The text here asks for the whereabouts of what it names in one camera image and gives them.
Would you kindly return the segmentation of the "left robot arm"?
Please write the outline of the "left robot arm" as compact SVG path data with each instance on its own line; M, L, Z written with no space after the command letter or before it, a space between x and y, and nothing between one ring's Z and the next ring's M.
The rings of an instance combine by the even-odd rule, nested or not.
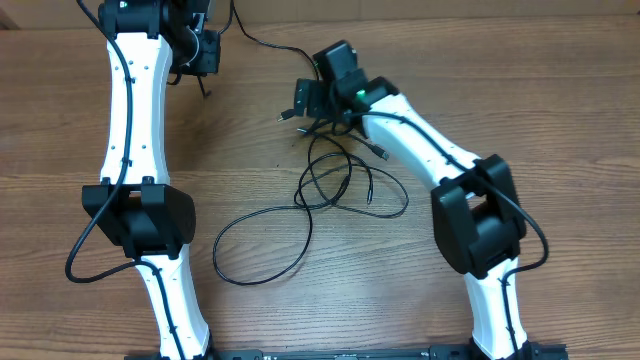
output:
M201 0L115 0L87 14L107 40L109 137L98 184L82 189L91 220L70 251L65 274L81 282L73 262L99 228L127 261L87 280L138 271L160 334L157 359L215 356L190 266L195 204L171 186L165 155L167 88L183 76L202 80L218 71L220 36L205 27L209 9Z

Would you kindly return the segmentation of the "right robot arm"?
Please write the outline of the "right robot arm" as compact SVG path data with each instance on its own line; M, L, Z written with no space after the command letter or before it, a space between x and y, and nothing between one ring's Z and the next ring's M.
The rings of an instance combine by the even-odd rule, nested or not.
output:
M431 126L388 79L370 79L341 40L317 52L317 79L298 83L299 115L360 131L397 157L430 193L436 245L462 274L482 359L521 359L528 342L509 284L518 266L525 219L506 162L467 151Z

